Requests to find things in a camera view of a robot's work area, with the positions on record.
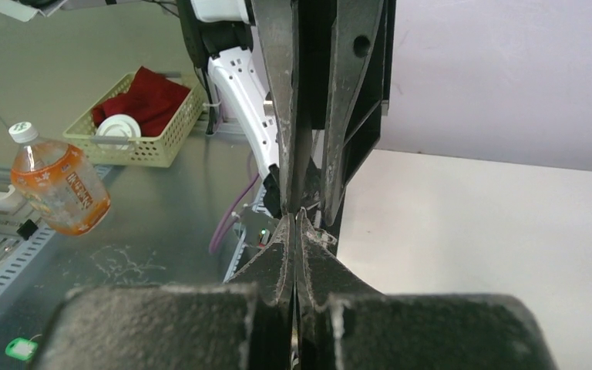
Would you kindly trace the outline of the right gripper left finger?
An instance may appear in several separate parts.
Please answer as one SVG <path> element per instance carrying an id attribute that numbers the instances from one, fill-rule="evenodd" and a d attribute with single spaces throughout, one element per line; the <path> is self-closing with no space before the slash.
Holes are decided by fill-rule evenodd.
<path id="1" fill-rule="evenodd" d="M 33 369 L 286 369 L 291 356 L 293 217 L 223 284 L 69 291 Z"/>

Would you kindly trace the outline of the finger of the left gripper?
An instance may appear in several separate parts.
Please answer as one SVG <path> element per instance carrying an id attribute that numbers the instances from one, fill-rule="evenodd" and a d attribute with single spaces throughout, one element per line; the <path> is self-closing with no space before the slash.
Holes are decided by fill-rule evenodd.
<path id="1" fill-rule="evenodd" d="M 381 136 L 389 100 L 394 1 L 333 1 L 321 179 L 321 215 L 333 224 L 346 187 Z"/>
<path id="2" fill-rule="evenodd" d="M 253 1 L 274 114 L 278 127 L 281 211 L 302 207 L 311 158 L 311 126 L 299 112 L 299 9 L 297 1 Z"/>

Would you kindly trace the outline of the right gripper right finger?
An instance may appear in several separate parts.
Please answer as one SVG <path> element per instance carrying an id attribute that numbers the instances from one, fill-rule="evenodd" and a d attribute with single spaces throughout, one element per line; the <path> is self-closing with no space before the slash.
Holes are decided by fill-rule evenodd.
<path id="1" fill-rule="evenodd" d="M 303 369 L 554 369 L 533 313 L 507 294 L 384 294 L 297 215 Z"/>

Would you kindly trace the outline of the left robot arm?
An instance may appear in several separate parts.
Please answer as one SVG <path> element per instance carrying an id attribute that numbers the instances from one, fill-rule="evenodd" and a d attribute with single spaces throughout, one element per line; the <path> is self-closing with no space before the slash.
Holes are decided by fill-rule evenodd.
<path id="1" fill-rule="evenodd" d="M 275 217 L 313 195 L 332 225 L 389 111 L 394 1 L 179 1 L 211 103 L 248 138 Z"/>

